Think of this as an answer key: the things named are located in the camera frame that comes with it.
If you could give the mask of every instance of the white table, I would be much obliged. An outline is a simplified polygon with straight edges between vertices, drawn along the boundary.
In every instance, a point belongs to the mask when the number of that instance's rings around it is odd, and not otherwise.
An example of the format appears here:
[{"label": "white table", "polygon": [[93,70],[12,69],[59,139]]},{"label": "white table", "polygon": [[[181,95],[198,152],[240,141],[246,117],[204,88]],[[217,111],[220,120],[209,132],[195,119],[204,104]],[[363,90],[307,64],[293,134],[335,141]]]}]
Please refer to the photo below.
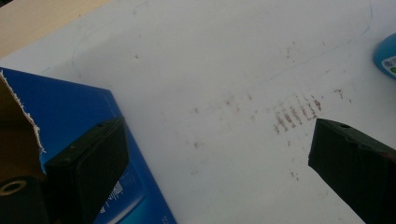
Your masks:
[{"label": "white table", "polygon": [[113,1],[0,61],[111,89],[179,223],[362,223],[308,167],[315,118],[396,148],[372,62],[393,0]]}]

